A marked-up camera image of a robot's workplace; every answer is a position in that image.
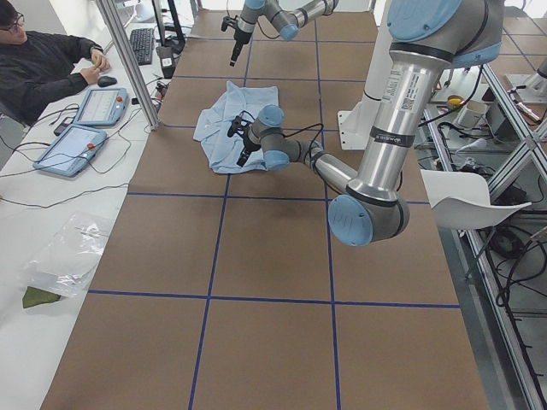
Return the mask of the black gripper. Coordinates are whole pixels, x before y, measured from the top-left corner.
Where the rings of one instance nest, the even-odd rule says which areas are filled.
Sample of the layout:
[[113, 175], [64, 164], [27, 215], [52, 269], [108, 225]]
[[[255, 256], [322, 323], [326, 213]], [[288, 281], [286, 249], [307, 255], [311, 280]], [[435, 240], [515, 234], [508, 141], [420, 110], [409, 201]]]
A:
[[243, 167], [246, 162], [249, 160], [252, 153], [259, 150], [259, 145], [254, 143], [250, 138], [250, 125], [252, 122], [250, 120], [245, 120], [242, 114], [236, 115], [232, 120], [230, 127], [227, 131], [227, 136], [232, 138], [234, 136], [239, 136], [243, 140], [244, 147], [239, 155], [237, 160], [237, 165]]
[[228, 27], [234, 29], [233, 39], [235, 44], [229, 61], [229, 65], [234, 67], [243, 47], [250, 42], [250, 24], [242, 17], [230, 17], [226, 15], [223, 17], [221, 30], [225, 32]]

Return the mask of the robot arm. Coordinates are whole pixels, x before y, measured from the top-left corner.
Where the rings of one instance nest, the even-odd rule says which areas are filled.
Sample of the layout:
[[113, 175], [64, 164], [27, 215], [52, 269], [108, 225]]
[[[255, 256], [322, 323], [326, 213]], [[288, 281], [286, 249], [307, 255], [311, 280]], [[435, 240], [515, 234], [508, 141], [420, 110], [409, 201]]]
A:
[[337, 7], [338, 1], [333, 0], [310, 1], [294, 10], [284, 10], [279, 2], [274, 0], [245, 1], [240, 15], [225, 15], [221, 22], [223, 32], [229, 27], [234, 30], [235, 45], [230, 57], [230, 66], [236, 65], [243, 47], [250, 42], [260, 17], [264, 16], [282, 39], [291, 41], [301, 28], [320, 16], [331, 15]]

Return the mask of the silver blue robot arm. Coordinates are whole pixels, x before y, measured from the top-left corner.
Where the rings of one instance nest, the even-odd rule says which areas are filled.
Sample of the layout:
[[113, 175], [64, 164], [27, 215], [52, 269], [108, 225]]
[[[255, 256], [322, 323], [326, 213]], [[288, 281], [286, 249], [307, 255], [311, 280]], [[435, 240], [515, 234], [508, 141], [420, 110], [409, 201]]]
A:
[[400, 234], [409, 222], [397, 192], [405, 157], [442, 72], [495, 60], [502, 43], [500, 1], [394, 1], [386, 26], [391, 68], [358, 169], [313, 141], [290, 140], [281, 108], [268, 105], [244, 128], [238, 165], [255, 151], [269, 170], [300, 162], [339, 190], [328, 209], [334, 236], [365, 246]]

